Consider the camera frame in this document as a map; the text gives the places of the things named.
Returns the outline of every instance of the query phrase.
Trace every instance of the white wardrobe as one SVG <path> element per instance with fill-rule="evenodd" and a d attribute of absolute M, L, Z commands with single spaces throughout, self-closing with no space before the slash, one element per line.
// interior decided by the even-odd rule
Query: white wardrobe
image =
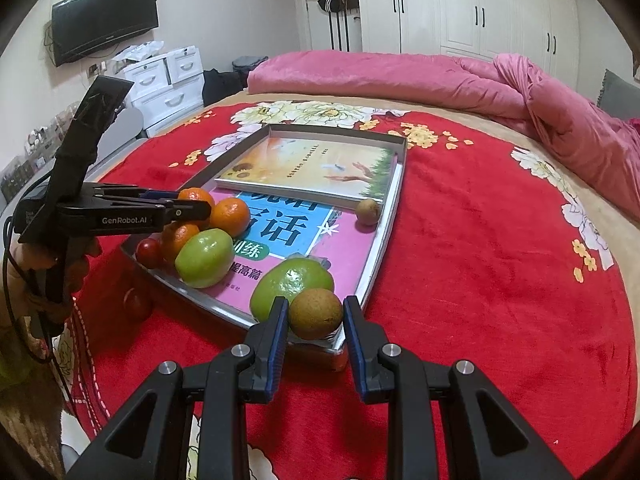
<path fill-rule="evenodd" d="M 367 52 L 485 60 L 516 52 L 576 87 L 575 0 L 360 0 L 360 10 Z"/>

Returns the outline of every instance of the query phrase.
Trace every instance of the tangerine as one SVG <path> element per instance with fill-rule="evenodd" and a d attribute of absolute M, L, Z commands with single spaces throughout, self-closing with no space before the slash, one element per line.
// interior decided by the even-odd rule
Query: tangerine
<path fill-rule="evenodd" d="M 232 238 L 244 233 L 250 221 L 249 206 L 243 200 L 233 196 L 218 202 L 211 215 L 211 227 L 222 229 Z"/>
<path fill-rule="evenodd" d="M 211 215 L 213 215 L 213 209 L 216 206 L 216 201 L 213 200 L 213 197 L 208 191 L 205 191 L 201 187 L 188 187 L 187 189 L 183 189 L 178 193 L 178 200 L 203 200 L 211 206 Z M 195 221 L 193 223 L 202 231 L 204 231 L 204 229 L 209 229 L 211 215 L 206 220 Z"/>
<path fill-rule="evenodd" d="M 167 225 L 160 237 L 164 259 L 170 264 L 174 263 L 184 245 L 199 232 L 200 229 L 193 222 L 173 222 Z"/>

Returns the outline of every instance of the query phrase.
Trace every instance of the human hand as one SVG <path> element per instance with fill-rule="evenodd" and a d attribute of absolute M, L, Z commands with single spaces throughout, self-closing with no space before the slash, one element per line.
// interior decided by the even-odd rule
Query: human hand
<path fill-rule="evenodd" d="M 69 294 L 78 292 L 82 288 L 84 278 L 89 273 L 89 260 L 87 256 L 100 256 L 102 250 L 97 238 L 87 244 L 84 249 L 84 256 L 71 263 L 65 270 L 65 291 Z M 33 245 L 19 244 L 13 241 L 11 244 L 11 254 L 18 266 L 27 273 L 29 270 L 47 270 L 56 264 L 56 255 L 48 249 Z M 62 323 L 71 313 L 70 304 L 53 303 L 47 298 L 34 296 L 31 294 L 27 284 L 20 277 L 20 274 L 11 264 L 7 263 L 7 289 L 11 299 L 12 311 L 16 319 L 28 316 L 35 309 L 45 312 L 47 317 L 54 323 Z M 4 294 L 0 296 L 0 328 L 11 326 Z"/>

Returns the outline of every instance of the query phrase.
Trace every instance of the pink blanket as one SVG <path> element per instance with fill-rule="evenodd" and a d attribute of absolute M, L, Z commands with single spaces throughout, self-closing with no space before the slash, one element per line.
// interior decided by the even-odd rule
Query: pink blanket
<path fill-rule="evenodd" d="M 262 63 L 249 92 L 393 99 L 482 114 L 541 142 L 604 198 L 640 219 L 640 136 L 526 57 L 292 52 Z"/>

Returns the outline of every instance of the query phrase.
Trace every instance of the green mango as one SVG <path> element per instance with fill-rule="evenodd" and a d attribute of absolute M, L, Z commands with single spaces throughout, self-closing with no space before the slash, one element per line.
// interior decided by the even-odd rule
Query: green mango
<path fill-rule="evenodd" d="M 255 319 L 266 321 L 273 300 L 284 296 L 289 303 L 306 288 L 325 288 L 334 291 L 334 277 L 315 260 L 292 258 L 273 267 L 258 282 L 249 307 Z"/>
<path fill-rule="evenodd" d="M 221 229 L 208 229 L 189 240 L 175 259 L 181 279 L 193 288 L 222 280 L 234 261 L 234 242 Z"/>

